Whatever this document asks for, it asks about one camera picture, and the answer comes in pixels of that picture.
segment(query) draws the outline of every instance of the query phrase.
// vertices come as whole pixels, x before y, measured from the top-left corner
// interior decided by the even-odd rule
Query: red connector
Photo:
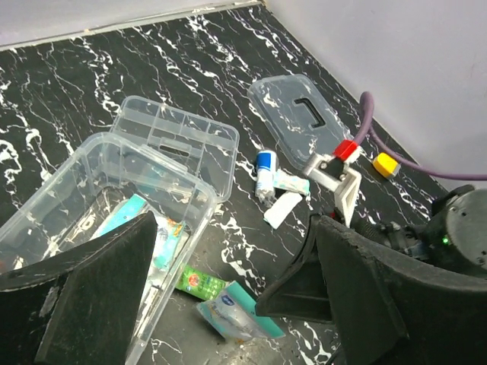
[[[357,150],[357,148],[357,142],[346,139],[342,141],[337,148],[335,148],[333,155],[345,162]]]

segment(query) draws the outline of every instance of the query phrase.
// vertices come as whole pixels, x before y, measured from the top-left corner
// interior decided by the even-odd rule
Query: white wall
[[[0,0],[0,46],[228,0]]]
[[[485,0],[267,3],[354,97],[373,93],[377,120],[418,162],[487,174]]]

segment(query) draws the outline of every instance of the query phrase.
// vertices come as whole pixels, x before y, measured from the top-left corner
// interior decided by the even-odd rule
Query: table
[[[330,207],[329,192],[312,184],[283,225],[272,230],[253,196],[253,161],[275,141],[250,106],[256,80],[302,73],[350,128],[357,102],[262,5],[196,15],[0,53],[0,224],[49,178],[80,143],[108,131],[122,100],[139,95],[236,127],[240,147],[230,200],[219,206],[190,264],[239,281],[255,296],[275,281],[299,250],[310,211]],[[381,128],[396,151],[400,146]],[[374,143],[358,160],[360,214],[371,221],[419,224],[443,189],[404,167],[390,182],[371,167]],[[278,149],[281,165],[298,173]],[[286,337],[226,344],[196,312],[195,298],[171,297],[140,364],[325,363],[339,343],[332,326],[285,320]]]

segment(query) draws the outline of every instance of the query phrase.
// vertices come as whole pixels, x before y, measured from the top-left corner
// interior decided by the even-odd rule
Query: yellow cube
[[[399,168],[401,167],[396,160],[384,152],[375,157],[372,165],[379,172],[379,174],[386,179],[390,179],[391,177],[397,175]]]

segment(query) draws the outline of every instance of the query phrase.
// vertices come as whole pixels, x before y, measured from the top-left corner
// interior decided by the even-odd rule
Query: black marble surface
[[[312,184],[311,199],[273,231],[253,196],[256,152],[275,142],[247,89],[260,78],[297,73],[316,83],[356,133],[356,101],[260,5],[1,52],[0,224],[83,140],[108,131],[125,97],[165,101],[240,132],[232,196],[218,207],[190,264],[258,295],[299,250],[310,210],[333,202]],[[377,132],[401,151],[383,130]],[[442,192],[438,184],[405,167],[384,182],[371,169],[377,147],[369,140],[363,147],[358,211],[372,222],[425,221],[428,203]],[[296,173],[278,154],[281,165]],[[139,363],[311,365],[326,363],[339,343],[333,327],[285,320],[282,339],[228,344],[203,322],[195,304],[192,297],[173,294]]]

